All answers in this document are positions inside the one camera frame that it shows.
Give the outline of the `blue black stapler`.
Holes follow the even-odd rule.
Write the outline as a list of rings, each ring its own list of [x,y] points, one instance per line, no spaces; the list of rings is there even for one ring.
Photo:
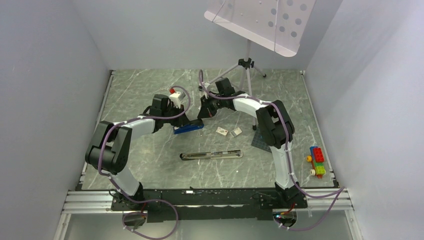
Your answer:
[[[196,120],[192,120],[190,121],[189,124],[181,126],[181,127],[173,127],[173,134],[174,135],[178,135],[178,134],[183,134],[183,133],[187,133],[187,132],[192,132],[192,131],[196,131],[196,130],[200,130],[204,127],[204,123],[202,119],[196,119]]]

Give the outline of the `white staple box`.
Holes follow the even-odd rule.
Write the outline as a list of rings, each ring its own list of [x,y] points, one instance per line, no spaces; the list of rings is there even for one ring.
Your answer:
[[[226,135],[228,134],[228,130],[226,130],[226,129],[224,129],[224,128],[221,128],[221,127],[218,127],[218,128],[216,129],[216,132],[217,132],[218,134],[220,134],[220,135],[223,135],[223,136],[226,136]]]

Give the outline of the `staple box tray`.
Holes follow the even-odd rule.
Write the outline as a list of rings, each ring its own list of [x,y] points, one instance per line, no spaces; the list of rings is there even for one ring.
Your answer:
[[[233,131],[230,132],[231,136],[233,138],[239,136],[243,131],[241,130],[240,127],[237,127],[236,129],[234,129]]]

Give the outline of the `black silver stapler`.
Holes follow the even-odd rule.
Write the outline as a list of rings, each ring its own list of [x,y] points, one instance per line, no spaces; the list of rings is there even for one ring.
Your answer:
[[[227,150],[227,151],[181,153],[179,157],[183,161],[190,161],[190,160],[234,159],[234,158],[242,158],[243,155],[244,154],[241,150]]]

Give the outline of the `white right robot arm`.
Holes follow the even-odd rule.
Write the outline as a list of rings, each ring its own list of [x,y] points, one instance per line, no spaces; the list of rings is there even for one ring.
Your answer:
[[[295,128],[282,101],[262,101],[243,91],[235,91],[228,78],[217,81],[218,93],[209,92],[203,72],[199,72],[201,98],[199,119],[211,118],[222,108],[246,113],[257,120],[263,141],[269,146],[275,167],[275,196],[272,200],[281,208],[306,208],[306,196],[293,171],[291,146]]]

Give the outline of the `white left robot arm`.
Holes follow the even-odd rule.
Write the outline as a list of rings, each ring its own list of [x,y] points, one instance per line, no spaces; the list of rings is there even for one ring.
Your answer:
[[[131,210],[144,203],[143,185],[127,167],[133,140],[158,132],[165,124],[173,127],[189,125],[182,100],[185,93],[177,91],[167,96],[156,94],[141,115],[119,123],[98,123],[85,153],[85,162],[102,176],[111,180],[124,196],[124,204]]]

